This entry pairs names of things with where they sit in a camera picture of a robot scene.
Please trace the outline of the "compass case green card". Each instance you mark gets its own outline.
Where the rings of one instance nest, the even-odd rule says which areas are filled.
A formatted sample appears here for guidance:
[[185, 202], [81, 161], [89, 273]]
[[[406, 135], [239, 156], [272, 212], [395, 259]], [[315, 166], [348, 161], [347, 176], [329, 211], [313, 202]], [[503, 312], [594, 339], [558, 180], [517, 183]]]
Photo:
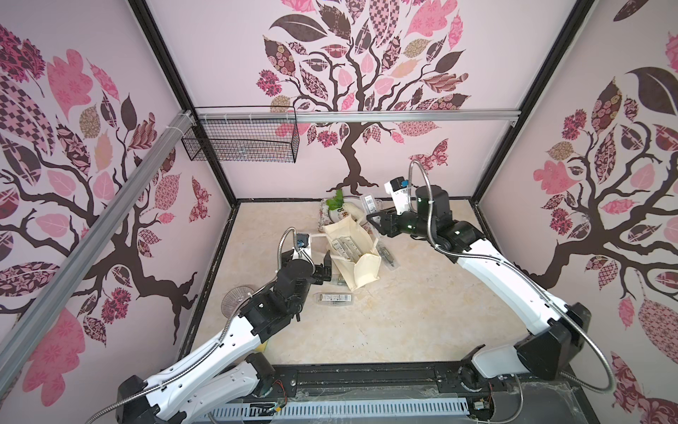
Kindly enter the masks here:
[[392, 252], [381, 242], [379, 242], [376, 246], [376, 250], [381, 256], [382, 261], [384, 262], [385, 266], [389, 270], [397, 270], [399, 267], [399, 263], [396, 260], [395, 256], [393, 256]]

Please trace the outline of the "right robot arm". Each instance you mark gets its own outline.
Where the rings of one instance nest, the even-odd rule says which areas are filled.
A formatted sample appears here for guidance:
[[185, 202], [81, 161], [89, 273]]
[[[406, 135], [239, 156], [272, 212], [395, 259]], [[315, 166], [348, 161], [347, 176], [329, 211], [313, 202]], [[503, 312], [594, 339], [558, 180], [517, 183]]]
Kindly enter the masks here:
[[479, 346], [467, 355], [460, 372], [466, 385], [508, 374], [532, 374], [546, 381], [560, 376], [583, 348], [581, 333], [591, 321], [588, 309], [539, 295], [522, 274], [505, 264], [480, 230], [453, 217], [448, 194], [441, 187], [417, 188], [415, 201], [410, 200], [409, 183], [402, 177], [386, 183], [385, 189], [393, 207], [367, 217], [379, 234], [433, 240], [450, 261], [484, 283], [526, 326], [527, 335], [519, 341], [495, 348]]

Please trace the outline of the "clear compass case white label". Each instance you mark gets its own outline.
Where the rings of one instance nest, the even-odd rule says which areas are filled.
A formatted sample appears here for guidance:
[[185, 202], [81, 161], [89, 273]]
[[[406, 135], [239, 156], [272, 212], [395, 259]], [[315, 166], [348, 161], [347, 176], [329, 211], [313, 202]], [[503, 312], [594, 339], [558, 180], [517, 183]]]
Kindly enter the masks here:
[[330, 284], [337, 285], [337, 286], [342, 286], [342, 287], [347, 287], [347, 286], [348, 286], [347, 282], [344, 280], [344, 278], [343, 278], [342, 276], [333, 277], [333, 278], [330, 280]]

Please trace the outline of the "cream canvas tote bag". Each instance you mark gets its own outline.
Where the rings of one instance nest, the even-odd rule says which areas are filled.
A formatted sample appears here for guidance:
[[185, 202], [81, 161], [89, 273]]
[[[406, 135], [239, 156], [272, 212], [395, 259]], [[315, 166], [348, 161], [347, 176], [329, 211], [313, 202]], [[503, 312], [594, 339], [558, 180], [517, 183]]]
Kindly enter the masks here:
[[325, 225], [311, 235], [312, 241], [324, 241], [333, 266], [333, 273], [344, 279], [351, 292], [380, 279], [381, 256], [373, 238], [352, 217]]

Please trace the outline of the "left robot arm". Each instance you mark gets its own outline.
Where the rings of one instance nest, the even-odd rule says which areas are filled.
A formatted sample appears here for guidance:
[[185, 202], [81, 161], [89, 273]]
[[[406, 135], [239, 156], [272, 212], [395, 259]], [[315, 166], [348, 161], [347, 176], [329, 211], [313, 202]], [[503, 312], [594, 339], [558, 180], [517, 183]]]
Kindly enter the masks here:
[[118, 388], [118, 423], [193, 423], [218, 406], [265, 397], [275, 369], [258, 352], [303, 310], [310, 288], [332, 279], [332, 260], [284, 261], [275, 278], [238, 306], [225, 328], [196, 351], [147, 379], [132, 376]]

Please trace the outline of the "clear compass set case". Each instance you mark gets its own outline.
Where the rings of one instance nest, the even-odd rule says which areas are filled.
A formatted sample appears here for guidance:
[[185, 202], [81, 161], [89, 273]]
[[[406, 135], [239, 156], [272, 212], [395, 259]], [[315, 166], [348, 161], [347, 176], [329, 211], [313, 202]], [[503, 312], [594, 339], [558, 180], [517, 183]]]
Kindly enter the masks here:
[[352, 261], [353, 263], [356, 263], [363, 255], [362, 251], [351, 237], [336, 238], [331, 242], [331, 245], [342, 258], [347, 261]]

